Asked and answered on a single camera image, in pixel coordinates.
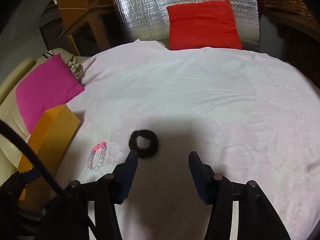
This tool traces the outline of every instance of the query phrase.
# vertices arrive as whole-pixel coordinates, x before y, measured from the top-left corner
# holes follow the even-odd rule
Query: magenta cushion
[[[63,105],[84,91],[60,54],[35,68],[16,89],[21,117],[31,133],[44,111]]]

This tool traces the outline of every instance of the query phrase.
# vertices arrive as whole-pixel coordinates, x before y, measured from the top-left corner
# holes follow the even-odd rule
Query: patterned cloth
[[[42,54],[43,57],[49,59],[50,57],[54,56],[52,50],[46,51],[44,54]],[[72,58],[66,62],[68,69],[71,71],[72,75],[78,80],[84,73],[83,67],[80,63],[77,63],[78,56],[73,55]]]

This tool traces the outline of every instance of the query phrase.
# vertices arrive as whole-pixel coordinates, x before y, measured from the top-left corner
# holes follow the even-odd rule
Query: yellow box
[[[31,133],[28,145],[53,177],[79,124],[80,120],[70,109],[61,105],[45,111]],[[31,168],[32,164],[22,155],[18,171],[25,172]],[[37,210],[47,203],[50,192],[50,186],[40,177],[27,185],[20,201],[24,208]]]

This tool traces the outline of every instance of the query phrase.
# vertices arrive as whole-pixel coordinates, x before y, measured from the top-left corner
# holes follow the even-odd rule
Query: bracelet
[[[94,167],[92,167],[94,155],[95,155],[96,151],[100,148],[101,148],[100,160],[98,161],[98,163]],[[89,155],[89,159],[88,159],[88,171],[89,172],[96,172],[98,170],[98,168],[100,168],[103,165],[104,158],[106,156],[106,148],[107,148],[106,142],[101,142],[92,148],[90,155]]]

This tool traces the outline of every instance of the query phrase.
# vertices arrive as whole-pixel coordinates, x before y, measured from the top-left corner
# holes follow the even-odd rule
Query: silver insulation sheet
[[[157,40],[167,43],[167,6],[209,0],[115,0],[132,41]],[[243,49],[258,50],[259,18],[257,0],[230,0]]]

